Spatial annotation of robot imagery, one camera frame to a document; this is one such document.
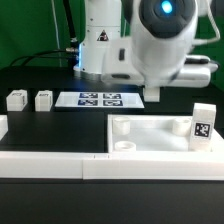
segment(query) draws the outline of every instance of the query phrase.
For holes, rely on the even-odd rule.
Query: small white cube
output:
[[[0,141],[8,132],[8,119],[6,115],[0,115]]]
[[[215,116],[215,105],[195,103],[189,144],[190,151],[211,151]]]
[[[27,91],[13,90],[6,98],[7,111],[22,111],[27,105]]]
[[[39,91],[35,97],[35,110],[36,111],[50,111],[53,104],[52,91]]]

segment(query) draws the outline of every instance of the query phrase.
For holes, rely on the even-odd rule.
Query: black tabletop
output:
[[[30,103],[22,113],[6,111],[5,97],[13,89],[26,89],[29,93]],[[195,102],[217,105],[215,127],[224,137],[224,93],[213,85],[203,89],[162,88],[161,101],[144,103],[144,109],[58,111],[53,108],[49,113],[35,113],[33,98],[39,90],[45,89],[54,91],[54,102],[60,91],[71,90],[134,92],[142,97],[140,87],[108,86],[78,80],[73,77],[73,72],[67,69],[37,67],[3,69],[0,71],[0,114],[8,115],[11,132],[1,144],[7,146],[8,150],[14,146],[11,149],[16,148],[17,151],[40,150],[40,148],[50,152],[60,151],[59,148],[71,151],[76,144],[77,151],[88,151],[90,145],[86,142],[89,139],[91,144],[95,144],[91,150],[103,152],[107,144],[107,114],[191,115]],[[21,127],[28,129],[18,133]],[[85,130],[87,130],[86,137],[82,141]],[[73,133],[77,136],[74,138],[75,141],[72,139]],[[64,142],[67,142],[63,147],[58,136],[62,136]],[[224,221],[223,181],[2,178],[0,201],[1,224],[221,224]]]

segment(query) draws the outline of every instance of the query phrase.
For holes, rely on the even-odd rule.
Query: marker on block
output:
[[[211,137],[215,116],[215,105],[195,103],[189,143],[190,151],[211,151]]]
[[[6,98],[7,111],[22,111],[27,102],[26,90],[13,90]]]
[[[39,91],[35,97],[35,110],[36,111],[50,111],[53,104],[52,91]]]

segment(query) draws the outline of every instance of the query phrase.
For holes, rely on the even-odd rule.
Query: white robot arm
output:
[[[131,36],[110,43],[102,81],[144,85],[146,89],[207,86],[218,65],[206,56],[188,54],[195,45],[220,38],[216,32],[217,37],[212,40],[195,40],[198,17],[210,15],[210,3],[211,0],[123,0]]]

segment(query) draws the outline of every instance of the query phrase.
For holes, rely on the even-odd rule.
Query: white platform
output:
[[[136,152],[114,151],[114,143],[123,137],[113,136],[113,115],[109,115],[108,153],[0,151],[0,177],[224,180],[224,140],[216,131],[212,136],[212,152],[189,152],[187,138],[179,137],[180,140],[176,141],[177,138],[171,137],[171,133],[165,130],[169,129],[174,117],[127,116],[132,120],[132,127],[129,136],[123,137],[136,142]],[[145,125],[144,132],[138,130],[141,129],[138,126],[140,123]],[[161,136],[157,136],[158,130],[150,130],[152,136],[149,138],[148,129],[152,129],[149,127],[164,129],[163,136],[171,137],[172,141],[168,142],[165,138],[164,142]]]
[[[144,108],[144,105],[138,93],[61,92],[55,107]]]

